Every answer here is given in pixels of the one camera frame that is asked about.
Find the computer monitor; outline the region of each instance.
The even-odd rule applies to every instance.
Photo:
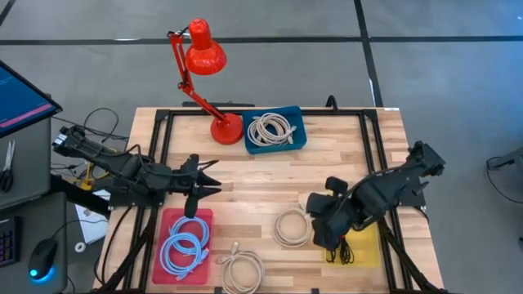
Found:
[[[0,60],[0,138],[61,110],[49,95]]]

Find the blue tray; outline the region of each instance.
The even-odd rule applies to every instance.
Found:
[[[291,126],[296,126],[296,130],[293,132],[292,144],[259,147],[248,139],[248,125],[253,122],[253,117],[262,116],[268,112],[280,114],[288,120],[288,123]],[[297,150],[303,148],[307,142],[307,134],[305,133],[305,125],[303,124],[302,110],[297,106],[244,111],[242,113],[242,118],[244,121],[245,148],[250,154],[264,154],[269,152]],[[272,126],[269,126],[267,129],[270,132],[275,133],[275,129]]]

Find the scissors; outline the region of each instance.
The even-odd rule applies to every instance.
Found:
[[[3,167],[3,170],[0,171],[0,190],[3,193],[9,192],[13,186],[13,171],[11,170],[11,164],[13,162],[13,157],[15,156],[15,145],[16,141],[9,141],[6,154],[6,165]]]

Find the wooden tabletop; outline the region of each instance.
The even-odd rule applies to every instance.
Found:
[[[407,139],[400,111],[377,109],[383,145],[389,167],[400,165],[407,156]],[[139,108],[132,125],[129,145],[139,144],[142,153],[149,151],[156,108]],[[221,286],[220,256],[228,255],[232,243],[240,249],[255,250],[263,259],[267,276],[259,292],[388,292],[383,262],[379,267],[337,266],[324,263],[324,250],[310,241],[303,247],[290,249],[278,245],[272,238],[277,215],[289,207],[305,205],[310,192],[325,192],[328,176],[336,176],[355,184],[368,175],[360,122],[354,116],[304,116],[307,144],[302,150],[275,154],[250,155],[243,139],[234,145],[219,145],[210,134],[209,116],[179,116],[174,118],[168,151],[168,166],[178,168],[190,154],[199,154],[200,160],[220,159],[206,173],[223,183],[223,191],[200,201],[200,208],[214,213],[214,233],[211,250],[210,277],[204,286],[168,286],[154,284],[149,276],[147,292],[208,292]],[[162,125],[160,134],[164,133]],[[368,123],[375,167],[379,167],[378,153],[373,143],[372,127]],[[156,159],[163,135],[160,135]],[[180,194],[167,196],[163,208],[183,208],[186,198]],[[112,211],[107,235],[113,233],[124,208]],[[410,207],[399,207],[405,247],[418,268],[431,283],[443,287],[436,254],[427,221]],[[114,238],[106,271],[108,278],[127,255],[132,236],[136,209],[127,215]],[[304,225],[299,220],[287,220],[284,231],[299,234]],[[157,236],[151,258],[155,258]],[[105,239],[102,258],[109,238]],[[142,255],[136,259],[132,286],[137,287]],[[401,287],[401,274],[396,254],[393,254],[396,280]],[[154,260],[150,262],[150,275]],[[238,279],[248,283],[254,269],[238,265]]]

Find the lamp shade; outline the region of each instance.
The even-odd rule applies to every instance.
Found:
[[[186,54],[186,68],[195,74],[209,75],[226,66],[227,56],[220,45],[211,39],[207,21],[192,20],[189,24],[191,45]]]

